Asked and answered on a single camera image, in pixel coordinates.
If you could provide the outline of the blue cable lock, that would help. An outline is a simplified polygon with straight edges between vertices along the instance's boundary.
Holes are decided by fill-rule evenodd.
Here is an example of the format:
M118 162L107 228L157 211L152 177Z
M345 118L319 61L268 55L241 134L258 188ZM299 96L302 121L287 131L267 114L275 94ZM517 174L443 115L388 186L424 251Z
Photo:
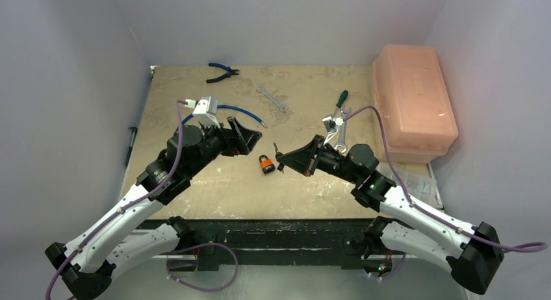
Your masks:
M268 128L267 124L259 117L259 116L256 116L255 114L251 113L250 111L247 111L243 108L240 108L238 106L233 106L233 105L218 105L217 108L219 109L226 109L226 110L234 110L234 111L237 111L237 112L240 112L240 113L243 113L251 118L253 118L255 121L257 121L258 123L260 123L265 129ZM189 114L186 118L184 118L182 121L181 121L181 124L182 125L185 125L190 119L193 118L193 115L192 114Z

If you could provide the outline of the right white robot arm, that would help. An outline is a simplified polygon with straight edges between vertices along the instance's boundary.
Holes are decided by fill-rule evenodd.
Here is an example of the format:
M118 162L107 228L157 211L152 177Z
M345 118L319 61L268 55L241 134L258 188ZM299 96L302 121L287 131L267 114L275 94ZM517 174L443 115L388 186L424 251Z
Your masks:
M479 295L487 292L504 259L496 229L453 218L414 198L381 174L371 147L355 144L343 155L316 135L307 145L277 152L279 169L287 167L309 177L317 170L353 183L355 200L395 220L365 234L366 247L415 255L448 271L455 282Z

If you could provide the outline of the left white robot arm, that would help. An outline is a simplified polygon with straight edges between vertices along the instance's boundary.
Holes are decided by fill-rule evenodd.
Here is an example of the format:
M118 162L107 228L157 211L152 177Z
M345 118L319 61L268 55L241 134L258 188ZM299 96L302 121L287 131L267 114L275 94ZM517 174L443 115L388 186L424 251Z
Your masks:
M189 252L196 244L194 230L181 217L127 241L148 219L190 187L190 181L218 156L248 155L262 133L247 129L236 118L229 128L180 125L156 160L98 222L74 240L53 243L45 254L73 299L95 299L124 271L157 254Z

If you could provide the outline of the orange black padlock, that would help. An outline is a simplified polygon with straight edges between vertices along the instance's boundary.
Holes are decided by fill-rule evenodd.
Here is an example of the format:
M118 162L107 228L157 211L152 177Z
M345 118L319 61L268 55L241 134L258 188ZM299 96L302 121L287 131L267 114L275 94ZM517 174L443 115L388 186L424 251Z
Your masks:
M266 155L259 156L259 165L263 174L267 175L276 170L276 167L271 159Z

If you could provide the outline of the black padlock keys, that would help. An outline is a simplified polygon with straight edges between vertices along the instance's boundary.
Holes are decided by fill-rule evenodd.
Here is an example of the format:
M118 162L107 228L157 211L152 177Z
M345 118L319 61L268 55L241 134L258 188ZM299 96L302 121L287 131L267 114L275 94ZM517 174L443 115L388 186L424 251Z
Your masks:
M284 172L284 165L282 163L280 163L279 161L279 157L282 156L282 152L278 149L278 146L277 144L274 142L274 149L275 149L275 160L277 161L278 165L277 165L277 170L280 171L281 173Z

